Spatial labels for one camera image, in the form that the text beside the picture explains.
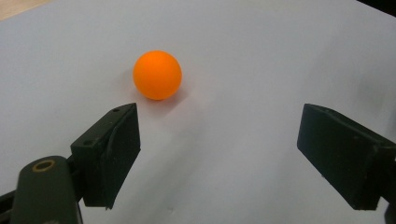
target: ping pong ball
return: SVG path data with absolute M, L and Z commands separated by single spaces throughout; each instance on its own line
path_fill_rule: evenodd
M 154 50 L 143 54 L 134 64 L 134 85 L 151 100 L 164 100 L 180 86 L 181 68 L 171 54 Z

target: orange ball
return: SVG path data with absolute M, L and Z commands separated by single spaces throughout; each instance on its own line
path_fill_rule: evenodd
M 140 93 L 152 100 L 175 94 L 182 79 L 176 58 L 161 50 L 143 54 L 134 64 L 133 77 Z

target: black plastic part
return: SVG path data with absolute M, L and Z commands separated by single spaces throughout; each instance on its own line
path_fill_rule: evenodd
M 84 191 L 87 188 L 84 176 L 82 175 L 82 171 L 77 168 L 73 156 L 67 158 L 67 164 L 69 165 L 70 175 L 72 176 L 73 187 L 76 194 L 76 201 L 79 202 L 79 200 L 81 200 L 82 196 L 84 195 Z
M 388 139 L 334 110 L 305 105 L 297 147 L 354 209 L 375 210 L 382 195 L 394 203 L 396 146 Z
M 10 193 L 0 196 L 0 224 L 9 223 L 14 195 L 15 191 L 11 191 Z
M 10 223 L 82 223 L 65 158 L 43 158 L 21 170 Z
M 395 0 L 358 0 L 367 6 L 374 7 L 380 11 L 388 13 L 396 17 L 396 1 Z
M 136 104 L 110 110 L 72 145 L 86 206 L 112 208 L 140 151 Z
M 396 209 L 392 204 L 388 206 L 387 212 L 385 212 L 385 223 L 396 224 Z

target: white table surface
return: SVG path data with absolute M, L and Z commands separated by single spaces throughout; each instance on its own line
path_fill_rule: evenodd
M 131 79 L 151 49 L 183 70 L 153 102 Z M 297 149 L 304 103 L 396 141 L 396 19 L 353 0 L 55 0 L 0 22 L 0 194 L 108 110 L 136 102 L 142 150 L 89 223 L 383 223 Z

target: screw hole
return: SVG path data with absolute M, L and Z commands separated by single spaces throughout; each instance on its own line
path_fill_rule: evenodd
M 87 140 L 87 141 L 85 141 L 83 144 L 84 144 L 84 146 L 89 146 L 89 145 L 91 145 L 92 143 L 93 143 L 92 140 Z
M 33 172 L 40 173 L 48 171 L 55 164 L 53 160 L 40 161 L 33 167 Z

